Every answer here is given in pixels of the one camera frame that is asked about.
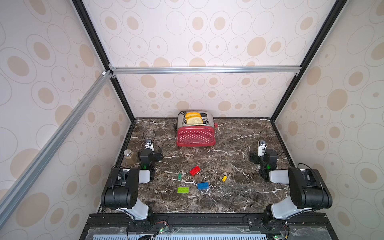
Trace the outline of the lime green lego brick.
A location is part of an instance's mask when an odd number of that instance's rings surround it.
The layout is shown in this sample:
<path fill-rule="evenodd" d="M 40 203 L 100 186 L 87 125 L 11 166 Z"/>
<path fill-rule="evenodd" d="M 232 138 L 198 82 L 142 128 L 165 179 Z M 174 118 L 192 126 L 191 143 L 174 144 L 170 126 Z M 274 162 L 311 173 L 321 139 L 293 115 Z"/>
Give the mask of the lime green lego brick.
<path fill-rule="evenodd" d="M 189 187 L 179 187 L 177 189 L 178 194 L 188 194 L 189 193 Z"/>

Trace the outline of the red lego brick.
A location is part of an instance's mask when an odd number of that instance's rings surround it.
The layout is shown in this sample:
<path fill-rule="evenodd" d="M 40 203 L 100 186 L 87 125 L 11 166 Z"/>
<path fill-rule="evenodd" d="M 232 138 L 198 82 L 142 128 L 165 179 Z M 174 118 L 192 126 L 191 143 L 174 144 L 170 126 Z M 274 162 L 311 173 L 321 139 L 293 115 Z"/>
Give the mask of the red lego brick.
<path fill-rule="evenodd" d="M 197 175 L 201 171 L 201 168 L 199 166 L 194 167 L 192 170 L 190 170 L 191 176 Z"/>

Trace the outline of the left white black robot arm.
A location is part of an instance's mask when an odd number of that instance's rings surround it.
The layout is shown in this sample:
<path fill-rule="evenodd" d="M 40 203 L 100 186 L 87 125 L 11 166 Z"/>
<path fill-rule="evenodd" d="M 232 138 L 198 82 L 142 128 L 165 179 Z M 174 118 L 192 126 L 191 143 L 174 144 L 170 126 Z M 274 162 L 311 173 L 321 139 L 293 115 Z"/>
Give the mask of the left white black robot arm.
<path fill-rule="evenodd" d="M 138 158 L 138 166 L 111 169 L 101 195 L 101 206 L 143 221 L 150 217 L 150 207 L 139 199 L 139 185 L 154 180 L 155 165 L 163 159 L 163 152 L 158 146 L 146 147 L 138 152 Z"/>

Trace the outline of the blue lego brick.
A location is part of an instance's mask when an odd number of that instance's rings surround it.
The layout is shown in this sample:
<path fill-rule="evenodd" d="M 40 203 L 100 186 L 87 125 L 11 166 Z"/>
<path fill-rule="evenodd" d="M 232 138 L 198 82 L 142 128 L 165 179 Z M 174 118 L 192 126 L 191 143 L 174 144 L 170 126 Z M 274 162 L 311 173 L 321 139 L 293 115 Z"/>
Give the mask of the blue lego brick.
<path fill-rule="evenodd" d="M 208 190 L 210 188 L 210 184 L 208 182 L 197 184 L 198 190 Z"/>

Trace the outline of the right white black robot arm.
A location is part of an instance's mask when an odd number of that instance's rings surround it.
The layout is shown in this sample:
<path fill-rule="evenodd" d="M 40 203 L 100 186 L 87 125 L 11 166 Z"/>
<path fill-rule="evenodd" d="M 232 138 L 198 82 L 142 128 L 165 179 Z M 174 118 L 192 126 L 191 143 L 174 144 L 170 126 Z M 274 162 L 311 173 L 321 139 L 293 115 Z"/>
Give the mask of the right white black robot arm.
<path fill-rule="evenodd" d="M 287 185 L 290 195 L 284 200 L 268 205 L 263 212 L 265 228 L 275 228 L 289 218 L 307 211 L 329 209 L 333 204 L 332 195 L 317 169 L 277 169 L 278 154 L 266 149 L 250 152 L 250 161 L 260 166 L 259 174 L 266 181 Z"/>

